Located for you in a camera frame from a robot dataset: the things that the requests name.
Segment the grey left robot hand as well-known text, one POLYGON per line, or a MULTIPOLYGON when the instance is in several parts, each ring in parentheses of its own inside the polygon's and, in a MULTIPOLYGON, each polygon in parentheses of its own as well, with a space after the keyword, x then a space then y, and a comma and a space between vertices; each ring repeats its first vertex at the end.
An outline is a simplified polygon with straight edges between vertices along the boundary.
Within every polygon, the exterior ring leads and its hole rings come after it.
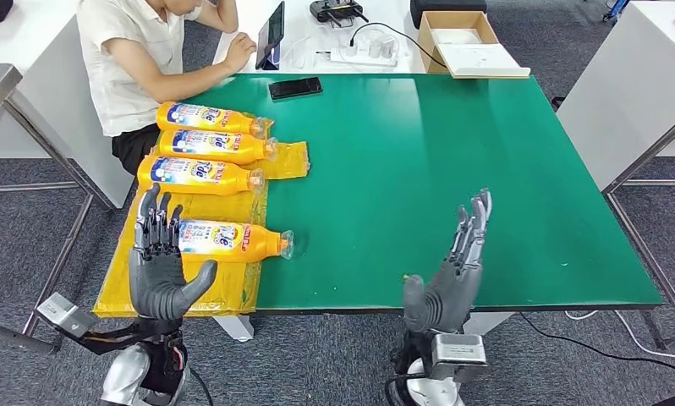
POLYGON ((140 197, 129 252, 129 295, 138 315, 177 321, 217 277, 218 264, 204 261, 192 280, 184 277, 179 231, 183 207, 168 210, 171 194, 154 183, 140 197))

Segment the person's right hand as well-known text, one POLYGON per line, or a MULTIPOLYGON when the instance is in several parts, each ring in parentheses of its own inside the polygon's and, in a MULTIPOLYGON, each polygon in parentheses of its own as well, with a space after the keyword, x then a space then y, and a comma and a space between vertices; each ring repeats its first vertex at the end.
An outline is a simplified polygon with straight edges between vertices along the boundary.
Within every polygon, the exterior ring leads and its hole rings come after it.
POLYGON ((255 42, 244 32, 239 32, 230 42, 222 64, 230 74, 239 72, 256 52, 255 42))

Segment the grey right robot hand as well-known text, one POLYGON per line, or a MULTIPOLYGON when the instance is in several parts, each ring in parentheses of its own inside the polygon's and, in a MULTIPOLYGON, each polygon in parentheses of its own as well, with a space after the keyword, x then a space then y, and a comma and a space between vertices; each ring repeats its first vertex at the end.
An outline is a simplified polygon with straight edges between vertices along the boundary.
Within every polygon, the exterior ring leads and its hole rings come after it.
POLYGON ((453 333, 468 320, 482 275, 481 251, 493 208, 490 190, 458 207, 458 224, 448 252, 432 279, 411 275, 403 284, 403 319, 411 332, 453 333))

